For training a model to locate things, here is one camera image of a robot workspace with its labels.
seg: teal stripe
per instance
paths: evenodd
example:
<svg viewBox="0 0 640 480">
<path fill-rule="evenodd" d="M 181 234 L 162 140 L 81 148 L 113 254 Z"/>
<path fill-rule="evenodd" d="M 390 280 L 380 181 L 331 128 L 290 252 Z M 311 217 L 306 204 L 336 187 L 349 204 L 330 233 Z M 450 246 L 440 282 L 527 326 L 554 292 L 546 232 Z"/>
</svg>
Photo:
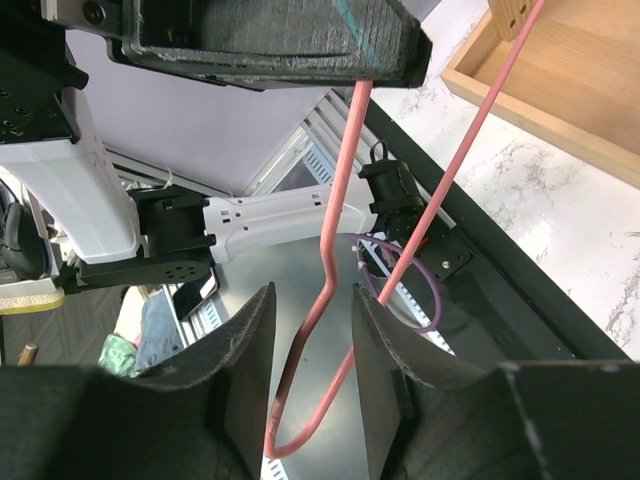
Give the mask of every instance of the teal stripe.
<svg viewBox="0 0 640 480">
<path fill-rule="evenodd" d="M 353 38 L 355 38 L 356 42 L 358 42 L 360 50 L 362 50 L 362 53 L 367 56 L 367 58 L 371 62 L 371 65 L 376 68 L 382 68 L 382 62 L 380 61 L 380 58 L 376 54 L 367 38 L 362 33 L 360 25 L 358 25 L 358 22 L 353 16 L 349 5 L 347 5 L 347 0 L 336 0 L 336 8 L 338 9 L 338 13 L 342 15 L 342 18 L 344 18 L 344 21 L 347 22 L 349 30 L 351 30 L 351 35 L 353 35 Z"/>
</svg>

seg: smartphone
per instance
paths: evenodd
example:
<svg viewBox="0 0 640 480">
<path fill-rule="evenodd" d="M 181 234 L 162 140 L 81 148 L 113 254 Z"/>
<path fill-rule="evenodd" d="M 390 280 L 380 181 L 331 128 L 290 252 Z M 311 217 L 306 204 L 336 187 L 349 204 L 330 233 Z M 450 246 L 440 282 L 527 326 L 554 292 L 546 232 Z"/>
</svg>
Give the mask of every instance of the smartphone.
<svg viewBox="0 0 640 480">
<path fill-rule="evenodd" d="M 214 269 L 198 280 L 183 284 L 173 294 L 176 318 L 180 321 L 187 319 L 205 300 L 218 291 L 218 286 L 218 278 Z"/>
</svg>

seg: black cable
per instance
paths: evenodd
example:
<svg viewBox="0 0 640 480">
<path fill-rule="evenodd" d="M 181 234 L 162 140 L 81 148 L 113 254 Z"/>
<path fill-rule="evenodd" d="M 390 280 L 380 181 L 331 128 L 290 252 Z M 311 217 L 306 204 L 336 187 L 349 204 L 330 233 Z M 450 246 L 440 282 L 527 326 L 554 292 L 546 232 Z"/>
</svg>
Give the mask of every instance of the black cable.
<svg viewBox="0 0 640 480">
<path fill-rule="evenodd" d="M 371 158 L 371 163 L 376 163 L 378 160 L 376 159 L 376 147 L 378 145 L 382 145 L 382 158 L 381 160 L 389 160 L 389 145 L 384 140 L 380 140 L 376 142 L 376 144 L 371 147 L 369 151 L 369 158 Z"/>
</svg>

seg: person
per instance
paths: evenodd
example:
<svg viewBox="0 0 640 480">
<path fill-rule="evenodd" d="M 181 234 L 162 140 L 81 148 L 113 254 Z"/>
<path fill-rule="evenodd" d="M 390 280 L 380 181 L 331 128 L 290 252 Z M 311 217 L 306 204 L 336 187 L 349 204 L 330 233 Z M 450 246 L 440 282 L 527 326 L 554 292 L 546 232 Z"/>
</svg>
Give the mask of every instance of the person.
<svg viewBox="0 0 640 480">
<path fill-rule="evenodd" d="M 98 365 L 135 377 L 184 349 L 171 306 L 162 290 L 147 300 L 137 287 L 125 294 L 114 333 L 107 336 Z"/>
</svg>

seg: wooden stick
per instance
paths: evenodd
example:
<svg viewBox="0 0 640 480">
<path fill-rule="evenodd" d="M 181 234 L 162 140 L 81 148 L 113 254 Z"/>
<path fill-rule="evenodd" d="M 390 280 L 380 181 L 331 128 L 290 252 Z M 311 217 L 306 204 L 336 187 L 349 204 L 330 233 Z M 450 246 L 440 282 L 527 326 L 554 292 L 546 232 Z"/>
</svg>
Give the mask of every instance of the wooden stick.
<svg viewBox="0 0 640 480">
<path fill-rule="evenodd" d="M 26 367 L 31 365 L 36 358 L 36 353 L 38 353 L 38 346 L 35 343 L 27 343 L 18 358 L 18 366 Z"/>
</svg>

